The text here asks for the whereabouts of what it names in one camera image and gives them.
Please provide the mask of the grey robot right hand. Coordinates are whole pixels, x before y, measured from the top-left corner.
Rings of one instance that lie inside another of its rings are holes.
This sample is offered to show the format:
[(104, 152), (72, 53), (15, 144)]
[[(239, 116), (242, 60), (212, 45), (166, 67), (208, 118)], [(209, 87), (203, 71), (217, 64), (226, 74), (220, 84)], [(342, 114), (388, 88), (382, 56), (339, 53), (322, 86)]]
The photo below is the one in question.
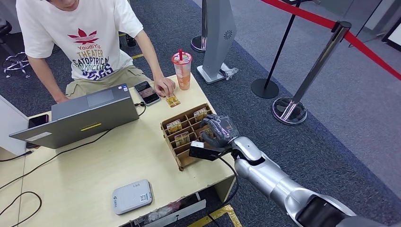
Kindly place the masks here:
[(200, 126), (208, 125), (214, 138), (207, 133), (201, 133), (203, 140), (216, 148), (226, 147), (231, 140), (239, 137), (239, 131), (227, 115), (208, 114), (200, 122)]

